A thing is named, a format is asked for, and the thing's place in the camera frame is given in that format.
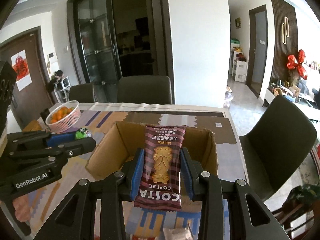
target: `green ball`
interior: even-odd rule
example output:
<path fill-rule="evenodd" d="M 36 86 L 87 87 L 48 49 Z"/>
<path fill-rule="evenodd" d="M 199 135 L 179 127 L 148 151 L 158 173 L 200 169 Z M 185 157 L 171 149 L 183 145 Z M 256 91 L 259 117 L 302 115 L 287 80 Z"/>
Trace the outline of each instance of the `green ball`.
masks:
<path fill-rule="evenodd" d="M 79 140 L 82 138 L 92 137 L 92 133 L 87 128 L 80 128 L 76 131 L 75 139 Z"/>

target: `red balloon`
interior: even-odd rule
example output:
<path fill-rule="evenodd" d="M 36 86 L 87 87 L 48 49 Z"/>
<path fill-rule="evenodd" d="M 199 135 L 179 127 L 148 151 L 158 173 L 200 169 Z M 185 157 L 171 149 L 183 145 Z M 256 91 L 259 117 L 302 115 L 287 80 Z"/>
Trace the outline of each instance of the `red balloon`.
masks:
<path fill-rule="evenodd" d="M 299 50 L 299 52 L 298 52 L 298 63 L 299 64 L 303 63 L 305 58 L 306 58 L 306 54 L 304 53 L 303 49 Z"/>
<path fill-rule="evenodd" d="M 299 64 L 299 65 L 297 66 L 297 71 L 298 71 L 299 75 L 300 75 L 304 80 L 307 80 L 307 78 L 308 78 L 307 71 L 305 70 L 305 68 L 304 68 L 301 64 Z"/>
<path fill-rule="evenodd" d="M 298 66 L 297 59 L 294 55 L 289 55 L 288 57 L 288 63 L 287 63 L 287 68 L 289 70 L 295 69 Z"/>

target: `screw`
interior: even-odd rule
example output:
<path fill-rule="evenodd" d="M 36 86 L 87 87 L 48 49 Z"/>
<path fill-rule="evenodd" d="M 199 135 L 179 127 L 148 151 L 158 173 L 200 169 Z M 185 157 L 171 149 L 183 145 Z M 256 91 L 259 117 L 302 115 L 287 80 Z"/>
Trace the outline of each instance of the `screw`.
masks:
<path fill-rule="evenodd" d="M 87 183 L 88 183 L 88 180 L 87 180 L 87 179 L 81 179 L 81 180 L 79 180 L 79 185 L 81 185 L 81 186 L 87 185 Z"/>
<path fill-rule="evenodd" d="M 124 173 L 122 171 L 115 172 L 115 177 L 117 177 L 117 178 L 121 178 L 123 175 L 124 175 Z"/>
<path fill-rule="evenodd" d="M 204 178 L 208 178 L 208 177 L 210 177 L 210 172 L 203 171 L 203 172 L 201 172 L 201 176 L 204 177 Z"/>
<path fill-rule="evenodd" d="M 238 180 L 237 180 L 237 184 L 238 184 L 239 186 L 244 186 L 244 185 L 246 184 L 246 182 L 245 182 L 244 179 L 238 179 Z"/>

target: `open cardboard box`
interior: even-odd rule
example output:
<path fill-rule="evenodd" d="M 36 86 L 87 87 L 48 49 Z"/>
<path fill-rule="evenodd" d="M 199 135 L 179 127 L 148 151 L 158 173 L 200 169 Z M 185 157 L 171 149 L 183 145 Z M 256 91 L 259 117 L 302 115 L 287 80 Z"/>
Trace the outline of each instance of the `open cardboard box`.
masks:
<path fill-rule="evenodd" d="M 95 149 L 86 165 L 95 179 L 104 179 L 133 159 L 137 148 L 144 148 L 146 124 L 116 122 Z M 199 161 L 204 170 L 217 175 L 218 160 L 213 133 L 187 127 L 182 147 L 188 148 L 191 158 Z"/>

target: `blue gripper pad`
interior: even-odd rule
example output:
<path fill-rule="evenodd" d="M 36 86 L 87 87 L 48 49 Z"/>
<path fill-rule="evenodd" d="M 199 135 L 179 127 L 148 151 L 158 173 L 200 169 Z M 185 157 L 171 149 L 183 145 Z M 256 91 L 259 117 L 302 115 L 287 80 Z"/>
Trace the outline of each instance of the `blue gripper pad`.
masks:
<path fill-rule="evenodd" d="M 137 165 L 136 165 L 136 168 L 134 169 L 134 173 L 131 180 L 131 192 L 130 192 L 131 201 L 133 201 L 135 197 L 138 195 L 140 181 L 143 173 L 143 164 L 144 164 L 144 149 L 141 149 L 139 158 L 137 161 Z"/>
<path fill-rule="evenodd" d="M 180 150 L 180 163 L 181 163 L 181 166 L 180 166 L 181 176 L 182 176 L 187 194 L 188 194 L 189 198 L 192 200 L 193 196 L 194 196 L 192 179 L 191 179 L 190 169 L 187 164 L 187 161 L 186 161 L 186 158 L 184 155 L 184 151 L 182 149 Z"/>
<path fill-rule="evenodd" d="M 57 147 L 59 144 L 72 142 L 75 140 L 75 134 L 76 132 L 69 132 L 52 135 L 51 138 L 47 140 L 47 146 L 54 148 Z"/>

